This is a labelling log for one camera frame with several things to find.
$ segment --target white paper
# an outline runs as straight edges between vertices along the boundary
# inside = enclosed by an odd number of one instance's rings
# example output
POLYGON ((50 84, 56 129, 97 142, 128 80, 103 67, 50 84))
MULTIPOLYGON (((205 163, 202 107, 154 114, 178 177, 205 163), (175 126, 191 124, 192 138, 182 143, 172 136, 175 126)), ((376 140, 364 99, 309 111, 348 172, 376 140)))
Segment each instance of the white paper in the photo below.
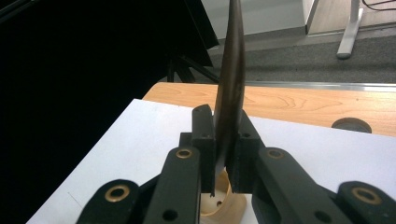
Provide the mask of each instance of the white paper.
MULTIPOLYGON (((161 172, 180 133, 191 131, 192 108, 133 100, 76 169, 28 223, 76 223, 105 183, 142 185, 161 172)), ((268 147, 287 150, 321 186, 345 181, 372 184, 396 198, 396 138, 286 121, 251 118, 268 147)), ((247 196, 242 223, 257 223, 247 196)))

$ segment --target black backdrop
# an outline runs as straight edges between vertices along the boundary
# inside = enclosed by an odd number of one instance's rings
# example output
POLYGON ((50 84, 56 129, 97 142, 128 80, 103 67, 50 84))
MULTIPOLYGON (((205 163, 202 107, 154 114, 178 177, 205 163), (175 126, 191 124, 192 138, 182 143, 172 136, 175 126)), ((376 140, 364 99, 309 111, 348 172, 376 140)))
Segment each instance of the black backdrop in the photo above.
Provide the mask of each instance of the black backdrop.
POLYGON ((2 222, 27 221, 165 76, 154 14, 132 1, 41 0, 0 24, 2 222))

